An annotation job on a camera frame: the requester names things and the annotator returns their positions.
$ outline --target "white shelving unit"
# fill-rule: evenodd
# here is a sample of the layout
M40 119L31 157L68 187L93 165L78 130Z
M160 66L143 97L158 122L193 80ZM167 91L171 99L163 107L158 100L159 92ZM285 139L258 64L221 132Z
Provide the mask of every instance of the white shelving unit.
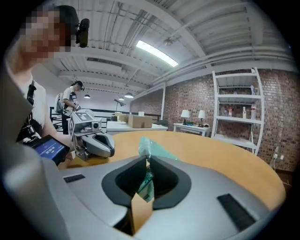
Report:
M212 72L214 81L215 91L215 111L214 111L214 122L212 127L211 137L220 141L231 143L233 145L246 147L252 149L252 153L257 155L263 136L263 123L264 123L264 97L262 82L259 77L257 68L252 68L251 73L239 73L239 74L226 74L216 75L215 71ZM257 95L246 95L246 94L219 94L220 89L228 88L250 88L254 81L258 81L259 91ZM228 116L219 116L219 105L220 104L240 104L240 105L252 105L256 101L261 101L262 106L262 119L244 119L235 118ZM251 134L249 140L242 138L234 138L222 134L217 134L218 121L233 121L251 124ZM260 132L258 137L257 145L253 143L253 125L260 125Z

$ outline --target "white ceiling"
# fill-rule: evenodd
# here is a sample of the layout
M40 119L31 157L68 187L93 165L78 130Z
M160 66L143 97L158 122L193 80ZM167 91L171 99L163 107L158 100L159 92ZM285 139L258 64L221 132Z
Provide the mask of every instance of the white ceiling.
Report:
M90 89L137 95L193 71L241 61L293 63L268 17L247 0L55 0L90 19L88 47L56 54L58 77ZM163 41L173 40L171 46ZM142 40L179 63L136 48ZM88 57L101 62L87 61Z

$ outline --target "table lamp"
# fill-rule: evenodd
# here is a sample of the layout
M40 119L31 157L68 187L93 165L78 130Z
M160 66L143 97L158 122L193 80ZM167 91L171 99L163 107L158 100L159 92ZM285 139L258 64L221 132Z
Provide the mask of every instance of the table lamp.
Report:
M205 111L204 110L200 110L198 118L201 118L201 124L199 124L199 127L204 127L202 124L202 119L205 118Z
M189 117L190 117L190 116L189 116L189 110L182 110L181 117L182 117L182 118L189 118Z

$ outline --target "green plastic bag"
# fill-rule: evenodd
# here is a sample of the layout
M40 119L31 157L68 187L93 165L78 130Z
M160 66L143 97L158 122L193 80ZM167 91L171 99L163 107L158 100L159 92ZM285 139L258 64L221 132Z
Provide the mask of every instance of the green plastic bag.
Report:
M147 138L141 137L139 143L139 155L147 156L148 159L151 156L170 158L174 160L180 161L176 156L172 153L168 152L157 142ZM154 198L154 185L153 185L153 173L151 172L151 161L149 162L149 166L147 167L146 176L141 183L139 190L137 191L138 195L143 198L146 202L149 202L152 198Z

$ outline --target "white table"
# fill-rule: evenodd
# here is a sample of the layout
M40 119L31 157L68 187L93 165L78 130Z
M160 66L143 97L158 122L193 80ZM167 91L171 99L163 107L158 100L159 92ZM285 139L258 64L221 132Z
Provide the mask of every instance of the white table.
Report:
M132 132L132 131L166 131L168 130L167 127L163 127L157 124L152 124L151 128L132 128L128 125L128 123L122 121L107 121L106 124L106 132L110 135L115 135L118 133L124 132Z
M183 125L183 123L174 123L174 132L179 132L180 130L191 132L191 133L198 133L202 134L202 136L206 136L210 132L209 127L196 127L196 126L188 126Z

